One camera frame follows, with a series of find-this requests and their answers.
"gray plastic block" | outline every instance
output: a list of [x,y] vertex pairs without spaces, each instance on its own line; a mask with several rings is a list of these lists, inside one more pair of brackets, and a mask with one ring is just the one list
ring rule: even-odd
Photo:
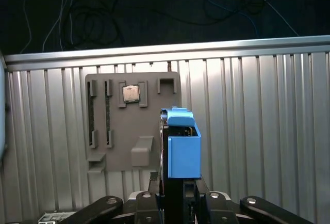
[[132,148],[132,166],[148,166],[149,157],[153,144],[153,136],[140,136],[135,147]]
[[126,103],[124,102],[123,87],[126,86],[126,81],[118,82],[118,107],[126,108]]
[[108,135],[107,135],[107,144],[106,147],[107,148],[113,148],[113,132],[112,130],[108,131]]
[[175,77],[160,77],[157,79],[157,91],[158,94],[161,94],[161,86],[162,85],[172,85],[173,86],[173,93],[177,92],[177,83],[176,83],[176,78]]
[[148,107],[148,81],[140,81],[140,107]]
[[[92,149],[89,142],[86,141],[87,158],[95,154],[105,154],[103,163],[105,163],[106,171],[125,171],[136,168],[157,169],[160,151],[160,110],[181,106],[178,73],[89,74],[86,76],[85,82],[90,81],[97,82],[95,85],[97,96],[92,98],[93,118],[87,120],[87,127],[92,126],[91,130],[97,131],[95,133],[97,139],[94,139],[97,141],[97,146]],[[108,87],[105,85],[105,82],[109,81],[112,83],[112,96],[108,96]],[[139,86],[139,102],[124,103],[123,86]],[[144,153],[137,153],[136,148],[139,148],[137,142],[140,137],[145,136],[153,137],[152,148],[149,154],[146,149],[144,149]],[[96,163],[91,171],[100,171],[100,169],[101,167]]]
[[106,90],[107,90],[107,96],[108,97],[111,97],[112,96],[112,80],[107,80],[104,82],[105,84],[105,87],[106,87]]
[[97,96],[97,82],[95,80],[91,80],[88,82],[88,84],[90,85],[90,91],[89,94],[91,97],[95,97]]
[[90,148],[97,148],[97,130],[93,130],[91,134],[91,141],[89,143]]
[[88,173],[101,173],[105,169],[105,154],[94,154],[87,159]]

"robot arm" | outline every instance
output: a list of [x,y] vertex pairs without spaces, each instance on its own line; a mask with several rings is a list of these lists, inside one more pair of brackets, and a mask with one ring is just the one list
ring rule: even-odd
[[103,197],[61,224],[310,223],[259,197],[236,204],[226,193],[209,191],[201,176],[201,134],[192,112],[162,109],[160,119],[160,171],[151,173],[148,191],[132,193],[125,203]]

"metal panel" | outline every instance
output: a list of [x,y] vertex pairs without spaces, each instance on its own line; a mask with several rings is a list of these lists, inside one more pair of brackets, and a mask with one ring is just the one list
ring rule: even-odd
[[203,176],[317,223],[330,205],[330,37],[12,55],[0,223],[146,189],[148,170],[87,174],[85,76],[177,71],[203,135]]

